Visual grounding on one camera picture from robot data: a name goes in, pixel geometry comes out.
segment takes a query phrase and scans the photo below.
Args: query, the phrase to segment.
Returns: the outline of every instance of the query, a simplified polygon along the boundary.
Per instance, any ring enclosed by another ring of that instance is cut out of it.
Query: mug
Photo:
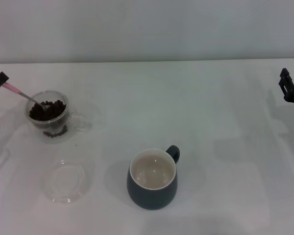
[[[133,202],[147,210],[168,205],[177,191],[176,163],[180,150],[146,149],[132,159],[127,173],[127,191]]]

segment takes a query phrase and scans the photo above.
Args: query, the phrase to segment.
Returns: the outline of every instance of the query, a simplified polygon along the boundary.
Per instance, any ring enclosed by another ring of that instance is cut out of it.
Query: pink spoon handle
[[[15,86],[12,86],[12,85],[11,85],[10,83],[8,83],[8,82],[3,83],[2,86],[3,86],[4,88],[7,88],[8,90],[10,90],[10,91],[16,93],[16,94],[20,94],[20,93],[21,93],[21,91],[20,91],[19,89],[17,89]]]

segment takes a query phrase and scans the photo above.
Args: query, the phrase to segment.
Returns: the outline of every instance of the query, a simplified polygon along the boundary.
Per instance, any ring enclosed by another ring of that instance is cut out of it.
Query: white tabletop
[[[294,59],[0,65],[28,95],[58,90],[89,131],[46,144],[29,131],[25,100],[0,89],[0,235],[294,235]],[[178,192],[146,211],[126,189],[130,160],[175,144]],[[74,203],[42,193],[59,158],[87,163]]]

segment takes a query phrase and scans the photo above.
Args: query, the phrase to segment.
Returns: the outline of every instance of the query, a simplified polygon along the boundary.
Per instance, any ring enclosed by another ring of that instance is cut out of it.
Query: mug handle
[[[176,147],[175,145],[171,145],[167,150],[167,153],[169,153],[171,155],[171,157],[173,158],[174,162],[177,163],[177,161],[180,158],[180,149],[178,147]]]

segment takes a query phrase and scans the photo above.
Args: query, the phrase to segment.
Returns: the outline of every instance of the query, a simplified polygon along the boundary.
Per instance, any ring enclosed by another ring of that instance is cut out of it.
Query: white wall
[[[0,63],[294,57],[294,0],[0,0]]]

